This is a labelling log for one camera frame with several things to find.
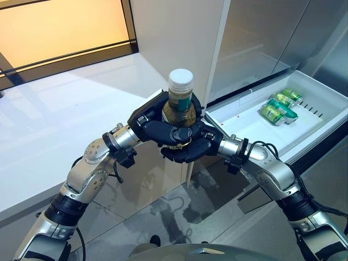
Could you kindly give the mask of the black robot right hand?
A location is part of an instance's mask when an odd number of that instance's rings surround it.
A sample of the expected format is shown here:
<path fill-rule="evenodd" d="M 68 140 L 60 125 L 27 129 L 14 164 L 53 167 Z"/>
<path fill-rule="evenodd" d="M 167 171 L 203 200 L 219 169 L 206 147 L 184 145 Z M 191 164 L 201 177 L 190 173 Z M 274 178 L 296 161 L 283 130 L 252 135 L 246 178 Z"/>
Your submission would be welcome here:
<path fill-rule="evenodd" d="M 176 163 L 191 163 L 203 156 L 216 156 L 223 140 L 223 134 L 212 126 L 207 126 L 201 130 L 197 138 L 181 149 L 171 149 L 164 147 L 160 150 L 164 158 Z"/>

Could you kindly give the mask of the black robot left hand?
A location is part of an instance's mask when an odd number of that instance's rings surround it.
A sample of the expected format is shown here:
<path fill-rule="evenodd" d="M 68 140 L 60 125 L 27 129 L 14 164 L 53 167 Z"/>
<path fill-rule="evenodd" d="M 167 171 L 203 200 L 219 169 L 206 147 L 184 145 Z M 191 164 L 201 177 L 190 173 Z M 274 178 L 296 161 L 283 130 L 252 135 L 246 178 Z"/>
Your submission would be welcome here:
<path fill-rule="evenodd" d="M 194 124 L 189 127 L 176 127 L 162 121 L 162 109 L 169 100 L 169 93 L 160 90 L 152 99 L 134 110 L 127 123 L 142 141 L 152 140 L 161 145 L 175 146 L 196 139 L 204 127 L 201 121 L 202 107 L 198 98 L 193 94 L 191 104 L 196 116 Z"/>

